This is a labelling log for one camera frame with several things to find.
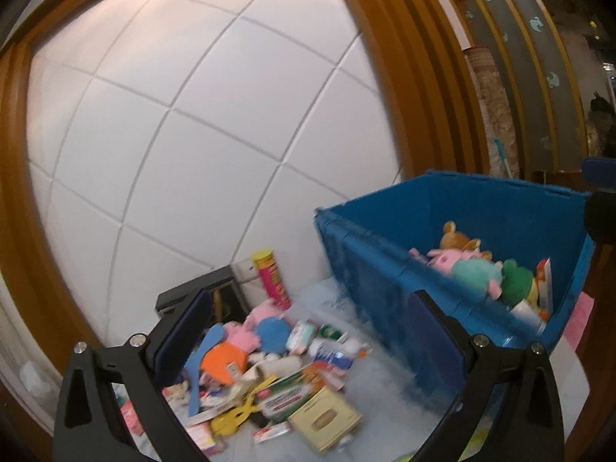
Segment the pink pig plush teal dress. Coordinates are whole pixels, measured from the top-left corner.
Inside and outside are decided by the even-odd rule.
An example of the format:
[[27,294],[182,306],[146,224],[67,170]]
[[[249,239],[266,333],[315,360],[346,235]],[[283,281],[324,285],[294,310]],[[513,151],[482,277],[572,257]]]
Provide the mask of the pink pig plush teal dress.
[[501,296],[502,263],[481,259],[477,253],[457,249],[431,249],[422,254],[416,248],[409,255],[466,286],[478,296],[490,296],[497,300]]

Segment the small white bear plush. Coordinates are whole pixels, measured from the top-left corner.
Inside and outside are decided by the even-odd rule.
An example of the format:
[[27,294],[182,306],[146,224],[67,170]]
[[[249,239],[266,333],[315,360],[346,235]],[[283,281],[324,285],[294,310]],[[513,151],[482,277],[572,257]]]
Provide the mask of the small white bear plush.
[[162,393],[168,403],[177,402],[186,405],[190,399],[189,381],[183,380],[180,383],[167,386],[162,389]]

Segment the colourful tissue pack block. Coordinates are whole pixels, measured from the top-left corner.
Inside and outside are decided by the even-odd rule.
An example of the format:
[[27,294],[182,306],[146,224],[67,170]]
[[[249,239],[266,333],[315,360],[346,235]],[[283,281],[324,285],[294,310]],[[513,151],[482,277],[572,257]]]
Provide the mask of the colourful tissue pack block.
[[226,449],[223,440],[214,435],[209,421],[189,425],[186,431],[195,445],[206,456],[218,455]]

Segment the long white medicine box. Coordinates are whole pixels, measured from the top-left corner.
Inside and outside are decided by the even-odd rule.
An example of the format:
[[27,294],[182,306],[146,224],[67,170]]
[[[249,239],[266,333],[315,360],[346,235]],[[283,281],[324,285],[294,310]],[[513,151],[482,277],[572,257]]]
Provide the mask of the long white medicine box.
[[215,417],[230,411],[233,408],[238,407],[241,404],[241,399],[239,398],[231,398],[227,399],[225,402],[220,403],[219,405],[213,406],[211,408],[207,408],[204,411],[197,413],[196,415],[190,416],[185,422],[185,427],[192,427],[192,425],[202,424],[203,422],[211,421]]

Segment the green frog plush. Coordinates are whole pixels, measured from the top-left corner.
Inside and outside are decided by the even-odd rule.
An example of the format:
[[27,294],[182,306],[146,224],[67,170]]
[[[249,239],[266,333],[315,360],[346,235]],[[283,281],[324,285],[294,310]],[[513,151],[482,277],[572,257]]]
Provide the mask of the green frog plush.
[[527,268],[519,266],[513,260],[502,264],[501,296],[499,300],[508,308],[513,308],[522,300],[537,303],[537,290],[534,287],[534,274]]

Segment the yellow plastic snowball clamp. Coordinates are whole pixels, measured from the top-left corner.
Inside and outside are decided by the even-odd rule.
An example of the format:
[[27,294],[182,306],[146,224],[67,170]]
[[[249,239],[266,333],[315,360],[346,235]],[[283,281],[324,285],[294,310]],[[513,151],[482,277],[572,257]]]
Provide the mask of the yellow plastic snowball clamp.
[[277,381],[277,379],[278,378],[274,374],[270,374],[264,380],[242,382],[243,395],[240,397],[238,405],[210,421],[210,428],[213,434],[216,436],[230,437],[248,420],[252,421],[252,423],[260,429],[267,427],[270,421],[255,404],[255,398],[258,392],[266,389]]

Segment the brown teddy bear plush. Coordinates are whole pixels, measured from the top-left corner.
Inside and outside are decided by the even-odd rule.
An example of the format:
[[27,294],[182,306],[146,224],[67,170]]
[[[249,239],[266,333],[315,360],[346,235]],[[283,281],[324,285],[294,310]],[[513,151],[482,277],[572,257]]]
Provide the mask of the brown teddy bear plush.
[[491,261],[493,256],[490,250],[481,249],[481,241],[477,238],[469,238],[461,233],[453,221],[448,221],[443,226],[443,235],[440,238],[441,249],[457,249],[468,253],[477,253],[481,259]]

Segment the red white small medicine box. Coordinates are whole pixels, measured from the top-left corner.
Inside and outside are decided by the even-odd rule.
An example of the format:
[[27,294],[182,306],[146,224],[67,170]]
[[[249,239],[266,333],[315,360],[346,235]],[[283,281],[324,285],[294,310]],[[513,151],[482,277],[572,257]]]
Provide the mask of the red white small medicine box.
[[258,431],[255,431],[253,434],[253,440],[256,444],[261,444],[285,436],[291,431],[292,427],[287,421],[283,421],[278,424],[270,424]]

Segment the cardboard tube roll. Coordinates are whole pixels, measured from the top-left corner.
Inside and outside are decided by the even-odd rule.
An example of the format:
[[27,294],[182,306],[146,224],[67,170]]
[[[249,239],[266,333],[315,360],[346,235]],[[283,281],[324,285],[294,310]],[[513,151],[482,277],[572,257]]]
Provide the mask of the cardboard tube roll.
[[252,382],[265,380],[273,375],[276,378],[286,378],[298,372],[304,366],[298,356],[287,356],[274,360],[265,360],[253,365],[242,375],[242,381]]

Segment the blue white blister pack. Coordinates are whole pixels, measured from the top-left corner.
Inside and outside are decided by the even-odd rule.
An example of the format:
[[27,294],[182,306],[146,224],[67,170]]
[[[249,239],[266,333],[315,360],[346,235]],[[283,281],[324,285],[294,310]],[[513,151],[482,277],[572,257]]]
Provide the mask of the blue white blister pack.
[[308,348],[308,356],[321,367],[347,372],[358,358],[365,357],[369,351],[366,344],[354,338],[343,342],[316,338]]

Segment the beige flat medicine box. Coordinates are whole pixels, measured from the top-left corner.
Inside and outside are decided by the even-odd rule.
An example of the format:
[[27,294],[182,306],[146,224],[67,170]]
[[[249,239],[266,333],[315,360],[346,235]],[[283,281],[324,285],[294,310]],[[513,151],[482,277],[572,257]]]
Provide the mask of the beige flat medicine box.
[[329,388],[318,391],[288,417],[292,430],[317,453],[331,449],[361,421],[362,414]]

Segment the pink pig plush blue dress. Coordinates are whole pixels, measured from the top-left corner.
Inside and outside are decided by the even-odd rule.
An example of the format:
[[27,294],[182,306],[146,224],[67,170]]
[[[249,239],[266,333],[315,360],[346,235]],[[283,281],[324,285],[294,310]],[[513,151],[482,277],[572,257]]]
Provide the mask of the pink pig plush blue dress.
[[283,311],[272,300],[265,300],[256,306],[244,326],[259,340],[259,349],[263,353],[287,353],[287,340],[291,333],[291,325],[284,318]]

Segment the pink yellow cylindrical can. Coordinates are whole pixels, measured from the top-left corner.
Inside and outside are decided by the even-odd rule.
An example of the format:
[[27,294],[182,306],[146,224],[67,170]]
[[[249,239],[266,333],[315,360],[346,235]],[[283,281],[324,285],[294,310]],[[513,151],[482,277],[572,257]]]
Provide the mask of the pink yellow cylindrical can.
[[259,249],[252,254],[251,259],[267,296],[280,309],[288,310],[291,307],[291,300],[283,283],[274,252],[268,248]]

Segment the blue plastic storage crate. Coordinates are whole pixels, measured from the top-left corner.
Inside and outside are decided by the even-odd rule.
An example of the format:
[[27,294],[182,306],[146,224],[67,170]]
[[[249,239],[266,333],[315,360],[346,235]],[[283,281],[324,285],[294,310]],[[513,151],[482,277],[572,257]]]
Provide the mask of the blue plastic storage crate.
[[[581,192],[517,179],[430,171],[315,213],[330,268],[357,315],[412,373],[409,395],[440,410],[462,387],[406,315],[425,291],[470,334],[522,348],[556,346],[585,284],[594,245]],[[548,315],[535,322],[506,297],[506,272],[549,267]]]

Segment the white wall socket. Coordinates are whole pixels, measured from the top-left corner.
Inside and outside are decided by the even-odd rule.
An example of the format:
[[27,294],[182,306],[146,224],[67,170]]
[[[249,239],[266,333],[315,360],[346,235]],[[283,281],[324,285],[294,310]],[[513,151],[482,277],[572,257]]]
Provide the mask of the white wall socket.
[[239,288],[246,296],[256,296],[260,290],[259,274],[251,259],[236,261],[231,264]]

